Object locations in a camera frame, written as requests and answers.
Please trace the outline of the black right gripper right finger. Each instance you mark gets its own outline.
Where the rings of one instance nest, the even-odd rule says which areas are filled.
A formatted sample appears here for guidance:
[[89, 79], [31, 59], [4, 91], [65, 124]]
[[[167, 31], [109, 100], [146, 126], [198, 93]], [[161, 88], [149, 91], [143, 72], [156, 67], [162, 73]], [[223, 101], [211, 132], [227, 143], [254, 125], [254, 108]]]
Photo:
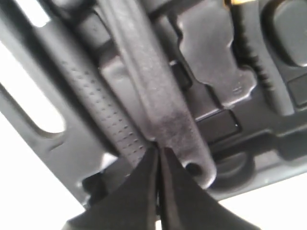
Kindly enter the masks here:
[[165, 230], [257, 230], [224, 208], [183, 168], [170, 148], [160, 158], [160, 210]]

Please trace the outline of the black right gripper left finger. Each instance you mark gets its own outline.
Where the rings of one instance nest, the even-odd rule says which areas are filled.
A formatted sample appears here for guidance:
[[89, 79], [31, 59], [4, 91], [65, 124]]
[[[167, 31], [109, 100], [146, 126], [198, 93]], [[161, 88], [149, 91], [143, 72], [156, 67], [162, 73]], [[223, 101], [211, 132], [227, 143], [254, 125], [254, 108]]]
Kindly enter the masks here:
[[154, 230], [159, 152], [148, 149], [126, 181], [97, 204], [69, 219], [65, 230]]

